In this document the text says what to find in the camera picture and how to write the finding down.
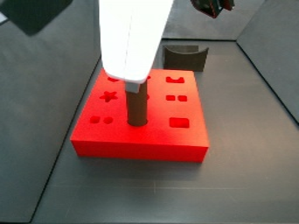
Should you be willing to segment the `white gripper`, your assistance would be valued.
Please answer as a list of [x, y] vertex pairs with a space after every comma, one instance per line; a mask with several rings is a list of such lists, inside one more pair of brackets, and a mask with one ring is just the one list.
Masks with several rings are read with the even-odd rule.
[[107, 75], [139, 93], [154, 64], [174, 0], [98, 0], [102, 61]]

